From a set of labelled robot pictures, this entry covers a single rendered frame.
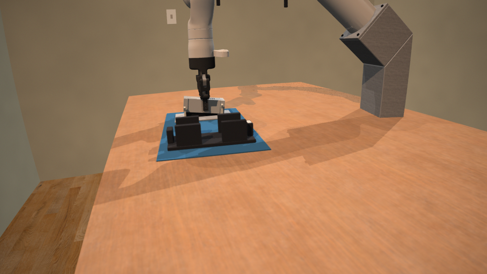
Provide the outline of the grey rectangular cover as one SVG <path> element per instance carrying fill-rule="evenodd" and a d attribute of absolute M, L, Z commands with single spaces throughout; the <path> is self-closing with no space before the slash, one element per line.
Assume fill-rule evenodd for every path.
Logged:
<path fill-rule="evenodd" d="M 209 112 L 212 114 L 221 114 L 221 104 L 223 104 L 223 113 L 225 107 L 224 98 L 209 98 Z M 184 107 L 186 107 L 186 112 L 202 113 L 201 99 L 200 97 L 194 96 L 184 96 Z"/>

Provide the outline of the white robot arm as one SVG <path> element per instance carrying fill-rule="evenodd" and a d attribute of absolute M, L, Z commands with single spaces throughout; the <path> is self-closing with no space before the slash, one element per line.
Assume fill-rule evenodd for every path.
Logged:
<path fill-rule="evenodd" d="M 189 58 L 229 57 L 227 49 L 214 50 L 212 19 L 215 0 L 183 0 L 190 8 Z M 376 8 L 369 0 L 317 0 L 350 33 L 364 27 Z"/>

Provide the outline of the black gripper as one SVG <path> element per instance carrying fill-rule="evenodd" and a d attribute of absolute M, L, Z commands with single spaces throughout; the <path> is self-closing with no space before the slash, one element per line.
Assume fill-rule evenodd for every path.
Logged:
<path fill-rule="evenodd" d="M 207 74 L 208 69 L 215 67 L 215 57 L 203 58 L 189 58 L 189 68 L 191 70 L 198 70 L 196 75 L 197 89 L 201 99 L 202 112 L 209 112 L 209 90 L 210 90 L 210 76 Z"/>

